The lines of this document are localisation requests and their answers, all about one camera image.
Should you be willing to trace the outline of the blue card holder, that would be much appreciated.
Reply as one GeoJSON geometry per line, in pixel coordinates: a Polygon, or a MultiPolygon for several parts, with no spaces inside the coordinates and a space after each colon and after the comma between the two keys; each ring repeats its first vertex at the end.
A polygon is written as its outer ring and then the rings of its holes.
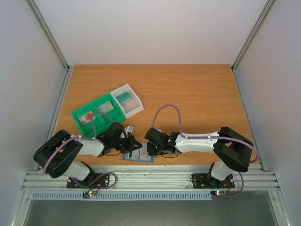
{"type": "Polygon", "coordinates": [[[140,148],[132,152],[123,154],[123,160],[126,161],[137,161],[137,162],[154,162],[154,157],[149,156],[145,148],[140,148]]]}

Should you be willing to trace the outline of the white patterned credit card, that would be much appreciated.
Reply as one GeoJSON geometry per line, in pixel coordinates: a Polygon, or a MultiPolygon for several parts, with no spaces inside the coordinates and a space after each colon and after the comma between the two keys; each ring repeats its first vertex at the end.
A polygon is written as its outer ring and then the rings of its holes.
{"type": "Polygon", "coordinates": [[[140,151],[139,152],[139,159],[141,161],[151,161],[151,157],[148,155],[147,151],[140,151]]]}

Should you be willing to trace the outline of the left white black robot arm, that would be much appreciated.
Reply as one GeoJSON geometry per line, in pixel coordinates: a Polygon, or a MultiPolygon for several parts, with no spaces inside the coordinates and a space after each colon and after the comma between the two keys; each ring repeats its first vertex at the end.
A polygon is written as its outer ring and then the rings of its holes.
{"type": "Polygon", "coordinates": [[[103,157],[113,149],[126,154],[140,148],[142,144],[131,131],[114,122],[105,132],[93,138],[77,137],[60,130],[34,153],[33,159],[51,178],[67,176],[68,188],[108,187],[107,183],[101,182],[106,174],[97,174],[88,164],[77,162],[75,158],[79,155],[103,157]]]}

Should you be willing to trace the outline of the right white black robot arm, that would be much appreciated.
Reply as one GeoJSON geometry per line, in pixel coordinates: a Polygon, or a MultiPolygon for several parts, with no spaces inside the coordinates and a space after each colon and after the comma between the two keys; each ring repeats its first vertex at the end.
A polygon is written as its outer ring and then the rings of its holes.
{"type": "Polygon", "coordinates": [[[212,163],[205,182],[217,188],[233,172],[248,172],[253,144],[229,127],[209,134],[185,134],[172,132],[167,135],[150,128],[146,135],[147,151],[150,156],[183,154],[189,152],[214,153],[218,162],[212,163]]]}

